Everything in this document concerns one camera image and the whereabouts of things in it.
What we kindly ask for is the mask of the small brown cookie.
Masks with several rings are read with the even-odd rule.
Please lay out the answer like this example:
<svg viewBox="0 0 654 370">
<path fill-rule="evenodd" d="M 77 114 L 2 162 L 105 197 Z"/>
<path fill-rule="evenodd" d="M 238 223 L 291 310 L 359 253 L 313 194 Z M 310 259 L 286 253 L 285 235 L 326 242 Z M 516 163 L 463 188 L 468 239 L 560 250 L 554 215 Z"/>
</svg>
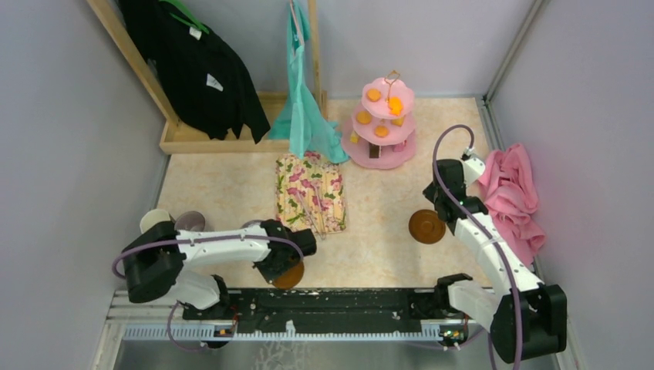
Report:
<svg viewBox="0 0 654 370">
<path fill-rule="evenodd" d="M 372 119 L 373 119 L 372 115 L 368 111 L 365 111 L 365 110 L 359 111 L 356 114 L 356 122 L 361 124 L 361 125 L 370 124 L 372 122 Z"/>
</svg>

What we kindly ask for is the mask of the small orange pastry top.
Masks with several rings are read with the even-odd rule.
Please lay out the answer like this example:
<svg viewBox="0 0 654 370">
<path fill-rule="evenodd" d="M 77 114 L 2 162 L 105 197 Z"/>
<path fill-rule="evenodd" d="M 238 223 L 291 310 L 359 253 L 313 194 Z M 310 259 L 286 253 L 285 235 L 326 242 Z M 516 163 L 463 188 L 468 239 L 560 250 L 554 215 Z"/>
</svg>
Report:
<svg viewBox="0 0 654 370">
<path fill-rule="evenodd" d="M 376 88 L 371 88 L 366 91 L 366 98 L 370 102 L 377 102 L 382 98 L 382 93 Z"/>
</svg>

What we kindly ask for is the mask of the purple mug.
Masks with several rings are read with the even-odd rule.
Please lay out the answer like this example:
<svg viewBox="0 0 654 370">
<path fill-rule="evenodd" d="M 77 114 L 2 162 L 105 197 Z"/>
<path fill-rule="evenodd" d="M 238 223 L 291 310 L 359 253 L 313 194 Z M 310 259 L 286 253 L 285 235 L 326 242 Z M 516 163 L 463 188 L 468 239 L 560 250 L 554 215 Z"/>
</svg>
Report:
<svg viewBox="0 0 654 370">
<path fill-rule="evenodd" d="M 174 221 L 174 228 L 176 230 L 200 232 L 200 231 L 204 231 L 205 227 L 206 227 L 206 219 L 204 215 L 195 210 L 182 213 Z"/>
</svg>

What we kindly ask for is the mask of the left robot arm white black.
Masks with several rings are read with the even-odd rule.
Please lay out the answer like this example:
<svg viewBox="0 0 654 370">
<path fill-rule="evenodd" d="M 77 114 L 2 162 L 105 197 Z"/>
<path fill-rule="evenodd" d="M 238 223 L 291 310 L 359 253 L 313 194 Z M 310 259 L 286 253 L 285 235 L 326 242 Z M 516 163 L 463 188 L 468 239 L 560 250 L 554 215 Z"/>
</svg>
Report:
<svg viewBox="0 0 654 370">
<path fill-rule="evenodd" d="M 316 251 L 311 229 L 293 231 L 279 220 L 256 220 L 227 231 L 177 230 L 165 220 L 125 247 L 112 272 L 125 280 L 134 304 L 169 297 L 220 319 L 231 309 L 226 284 L 219 276 L 198 274 L 197 268 L 247 261 L 265 282 L 292 288 L 302 278 L 298 269 L 304 258 Z"/>
</svg>

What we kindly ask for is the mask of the brown saucer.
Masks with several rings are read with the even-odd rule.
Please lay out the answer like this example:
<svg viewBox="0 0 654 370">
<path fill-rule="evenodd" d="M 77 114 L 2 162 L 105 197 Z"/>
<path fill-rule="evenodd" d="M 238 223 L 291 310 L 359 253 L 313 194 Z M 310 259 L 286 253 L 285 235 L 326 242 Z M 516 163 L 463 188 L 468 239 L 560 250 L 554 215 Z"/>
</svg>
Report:
<svg viewBox="0 0 654 370">
<path fill-rule="evenodd" d="M 412 238 L 422 244 L 435 244 L 446 233 L 446 224 L 438 217 L 435 210 L 418 210 L 412 214 L 408 230 Z"/>
<path fill-rule="evenodd" d="M 289 290 L 297 286 L 305 273 L 305 265 L 299 262 L 280 277 L 273 280 L 272 285 L 277 289 Z"/>
</svg>

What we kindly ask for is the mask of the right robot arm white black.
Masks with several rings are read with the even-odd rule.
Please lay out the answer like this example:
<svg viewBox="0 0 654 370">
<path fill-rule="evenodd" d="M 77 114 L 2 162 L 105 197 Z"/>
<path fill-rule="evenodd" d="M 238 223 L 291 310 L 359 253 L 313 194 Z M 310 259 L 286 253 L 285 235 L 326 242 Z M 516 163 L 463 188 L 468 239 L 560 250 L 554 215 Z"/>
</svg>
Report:
<svg viewBox="0 0 654 370">
<path fill-rule="evenodd" d="M 467 195 L 465 161 L 435 160 L 433 180 L 424 189 L 437 216 L 474 255 L 491 282 L 490 291 L 465 275 L 442 277 L 434 297 L 437 313 L 453 318 L 460 311 L 474 319 L 506 363 L 563 352 L 568 344 L 568 302 L 562 288 L 547 285 L 511 250 L 479 197 Z"/>
</svg>

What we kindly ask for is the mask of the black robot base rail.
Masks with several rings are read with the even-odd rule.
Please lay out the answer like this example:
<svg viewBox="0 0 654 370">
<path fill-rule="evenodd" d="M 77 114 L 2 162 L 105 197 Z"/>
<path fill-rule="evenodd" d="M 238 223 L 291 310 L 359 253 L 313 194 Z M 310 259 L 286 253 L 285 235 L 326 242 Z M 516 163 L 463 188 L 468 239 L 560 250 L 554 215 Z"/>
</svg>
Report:
<svg viewBox="0 0 654 370">
<path fill-rule="evenodd" d="M 407 341 L 447 351 L 481 331 L 440 307 L 432 288 L 242 288 L 204 310 L 184 304 L 186 321 L 226 321 L 226 340 Z"/>
</svg>

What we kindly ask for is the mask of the orange croissant pastry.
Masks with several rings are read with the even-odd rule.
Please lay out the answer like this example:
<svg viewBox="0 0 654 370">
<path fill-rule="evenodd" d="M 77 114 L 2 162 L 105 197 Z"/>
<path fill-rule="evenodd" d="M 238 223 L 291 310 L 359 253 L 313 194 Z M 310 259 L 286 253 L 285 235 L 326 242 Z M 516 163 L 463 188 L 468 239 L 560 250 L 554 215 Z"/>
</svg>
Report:
<svg viewBox="0 0 654 370">
<path fill-rule="evenodd" d="M 397 96 L 391 96 L 387 99 L 389 114 L 392 116 L 401 116 L 403 111 L 403 101 Z"/>
</svg>

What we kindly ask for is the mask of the cream mug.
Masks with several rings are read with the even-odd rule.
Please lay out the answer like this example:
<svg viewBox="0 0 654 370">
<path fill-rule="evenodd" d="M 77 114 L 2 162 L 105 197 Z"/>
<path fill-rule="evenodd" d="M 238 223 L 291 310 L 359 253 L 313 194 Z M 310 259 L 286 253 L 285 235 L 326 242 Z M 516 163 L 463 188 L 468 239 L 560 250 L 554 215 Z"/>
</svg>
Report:
<svg viewBox="0 0 654 370">
<path fill-rule="evenodd" d="M 149 229 L 161 222 L 174 225 L 174 219 L 168 211 L 159 208 L 149 210 L 140 219 L 140 232 L 145 234 Z"/>
</svg>

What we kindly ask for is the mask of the yellow cheese wedge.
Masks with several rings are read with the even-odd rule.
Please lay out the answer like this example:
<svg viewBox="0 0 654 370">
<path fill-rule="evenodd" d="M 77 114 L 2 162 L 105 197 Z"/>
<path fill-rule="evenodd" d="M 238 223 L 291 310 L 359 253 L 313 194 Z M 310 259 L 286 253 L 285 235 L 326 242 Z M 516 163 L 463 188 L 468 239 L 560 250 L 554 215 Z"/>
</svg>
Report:
<svg viewBox="0 0 654 370">
<path fill-rule="evenodd" d="M 356 131 L 352 131 L 349 136 L 349 142 L 357 144 L 359 142 L 359 135 Z"/>
</svg>

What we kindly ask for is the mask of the floral serving tray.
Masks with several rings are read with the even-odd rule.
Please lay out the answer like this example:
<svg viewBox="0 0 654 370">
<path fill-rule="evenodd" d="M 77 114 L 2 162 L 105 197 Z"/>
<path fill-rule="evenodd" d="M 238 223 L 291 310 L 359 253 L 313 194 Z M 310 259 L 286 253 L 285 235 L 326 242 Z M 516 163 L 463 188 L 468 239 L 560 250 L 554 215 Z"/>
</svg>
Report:
<svg viewBox="0 0 654 370">
<path fill-rule="evenodd" d="M 307 152 L 275 161 L 276 219 L 293 231 L 312 229 L 321 238 L 346 229 L 344 181 L 337 164 Z"/>
</svg>

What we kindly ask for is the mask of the round orange cookie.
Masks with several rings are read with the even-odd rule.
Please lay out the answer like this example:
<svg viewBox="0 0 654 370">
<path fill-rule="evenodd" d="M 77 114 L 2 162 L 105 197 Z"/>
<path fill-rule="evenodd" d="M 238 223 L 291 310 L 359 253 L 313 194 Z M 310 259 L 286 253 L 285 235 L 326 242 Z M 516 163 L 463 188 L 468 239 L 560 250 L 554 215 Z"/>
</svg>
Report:
<svg viewBox="0 0 654 370">
<path fill-rule="evenodd" d="M 374 135 L 379 138 L 387 137 L 389 135 L 389 128 L 384 125 L 378 125 L 374 129 Z"/>
</svg>

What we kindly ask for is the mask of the chocolate cake slice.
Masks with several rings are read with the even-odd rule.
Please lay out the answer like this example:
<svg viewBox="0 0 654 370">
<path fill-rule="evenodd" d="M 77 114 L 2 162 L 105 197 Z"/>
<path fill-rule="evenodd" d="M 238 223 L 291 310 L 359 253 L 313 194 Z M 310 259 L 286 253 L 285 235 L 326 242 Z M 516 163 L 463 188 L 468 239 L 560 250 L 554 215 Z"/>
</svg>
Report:
<svg viewBox="0 0 654 370">
<path fill-rule="evenodd" d="M 381 147 L 374 145 L 374 144 L 369 144 L 369 158 L 370 159 L 379 159 L 381 156 Z"/>
</svg>

